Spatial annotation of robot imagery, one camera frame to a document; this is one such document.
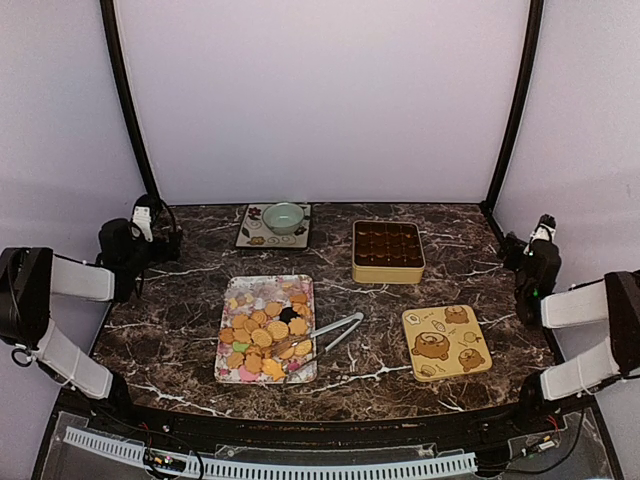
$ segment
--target metal tongs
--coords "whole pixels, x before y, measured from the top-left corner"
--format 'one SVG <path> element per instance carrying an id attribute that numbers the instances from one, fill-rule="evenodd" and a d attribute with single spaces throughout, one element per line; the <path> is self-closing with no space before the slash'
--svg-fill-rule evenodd
<path id="1" fill-rule="evenodd" d="M 337 320 L 333 323 L 330 323 L 329 325 L 322 327 L 318 330 L 315 330 L 313 332 L 311 332 L 308 335 L 301 335 L 298 337 L 294 337 L 294 338 L 289 338 L 283 342 L 277 343 L 274 347 L 273 347 L 273 352 L 284 352 L 285 350 L 288 350 L 289 348 L 295 347 L 296 345 L 298 345 L 299 343 L 307 340 L 307 339 L 313 339 L 316 337 L 319 337 L 320 335 L 324 335 L 325 333 L 331 332 L 332 330 L 335 330 L 336 328 L 340 328 L 344 325 L 347 325 L 351 322 L 355 322 L 353 325 L 351 325 L 348 329 L 346 329 L 344 332 L 342 332 L 342 334 L 336 338 L 333 342 L 331 342 L 329 345 L 327 345 L 326 347 L 324 347 L 324 349 L 320 352 L 317 353 L 316 355 L 314 355 L 313 357 L 311 357 L 309 360 L 307 360 L 306 362 L 304 362 L 302 365 L 300 365 L 296 370 L 289 372 L 287 371 L 287 376 L 284 379 L 283 383 L 287 383 L 287 381 L 289 380 L 289 376 L 290 375 L 294 375 L 297 372 L 299 372 L 300 370 L 302 370 L 303 368 L 305 368 L 306 366 L 308 366 L 309 364 L 315 362 L 318 360 L 318 358 L 322 355 L 324 355 L 325 353 L 327 353 L 328 351 L 330 351 L 333 347 L 335 347 L 336 345 L 338 345 L 342 340 L 344 340 L 345 338 L 347 338 L 347 336 L 349 336 L 349 334 L 351 332 L 353 332 L 356 328 L 358 328 L 360 326 L 360 324 L 362 323 L 362 321 L 364 320 L 364 313 L 362 312 L 356 312 L 353 315 L 350 315 L 348 317 L 345 317 L 341 320 Z"/>

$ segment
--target white arm segment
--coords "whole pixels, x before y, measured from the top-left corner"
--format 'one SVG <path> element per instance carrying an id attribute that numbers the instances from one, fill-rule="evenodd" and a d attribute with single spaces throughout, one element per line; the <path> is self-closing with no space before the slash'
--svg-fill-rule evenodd
<path id="1" fill-rule="evenodd" d="M 561 365 L 548 368 L 540 376 L 546 400 L 558 400 L 587 392 L 588 388 L 620 373 L 611 354 L 611 340 L 605 338 L 595 347 Z"/>
<path id="2" fill-rule="evenodd" d="M 106 268 L 53 257 L 51 293 L 108 302 L 113 300 L 115 286 L 116 277 Z"/>
<path id="3" fill-rule="evenodd" d="M 47 332 L 38 342 L 38 350 L 32 354 L 87 397 L 102 399 L 109 396 L 113 381 L 111 372 L 80 350 L 58 330 L 53 320 L 49 320 Z"/>
<path id="4" fill-rule="evenodd" d="M 604 280 L 563 293 L 555 293 L 540 303 L 542 325 L 564 328 L 609 319 Z"/>

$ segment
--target small bowl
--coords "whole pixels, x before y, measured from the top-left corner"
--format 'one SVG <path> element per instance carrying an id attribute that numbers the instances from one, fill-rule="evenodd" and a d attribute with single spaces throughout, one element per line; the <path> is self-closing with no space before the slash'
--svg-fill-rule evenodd
<path id="1" fill-rule="evenodd" d="M 276 235 L 289 235 L 302 225 L 304 210 L 295 203 L 277 203 L 264 211 L 262 220 Z"/>

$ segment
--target green cookie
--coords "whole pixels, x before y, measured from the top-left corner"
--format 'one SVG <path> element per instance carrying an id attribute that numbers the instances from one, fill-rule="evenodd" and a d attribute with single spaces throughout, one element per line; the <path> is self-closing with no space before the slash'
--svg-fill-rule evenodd
<path id="1" fill-rule="evenodd" d="M 251 344 L 249 343 L 240 343 L 240 342 L 233 342 L 233 351 L 234 352 L 240 352 L 240 353 L 244 353 L 247 351 L 247 349 L 250 347 Z"/>

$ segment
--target dark marble surface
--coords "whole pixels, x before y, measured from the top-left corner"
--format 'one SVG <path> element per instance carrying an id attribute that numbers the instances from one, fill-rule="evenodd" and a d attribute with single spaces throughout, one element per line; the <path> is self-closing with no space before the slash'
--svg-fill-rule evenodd
<path id="1" fill-rule="evenodd" d="M 122 373 L 137 404 L 235 418 L 382 420 L 487 408 L 517 400 L 524 378 L 553 364 L 544 337 L 518 322 L 513 276 L 474 205 L 317 204 L 304 251 L 233 247 L 244 206 L 178 207 L 183 255 L 147 272 L 144 295 L 116 306 L 94 357 Z M 419 225 L 427 266 L 419 285 L 361 285 L 351 278 L 351 225 L 357 219 Z M 216 383 L 222 300 L 231 277 L 307 274 L 317 325 L 360 310 L 366 322 L 324 356 L 307 385 Z M 413 378 L 401 314 L 409 308 L 468 304 L 493 368 L 430 383 Z M 329 343 L 336 334 L 318 339 Z"/>

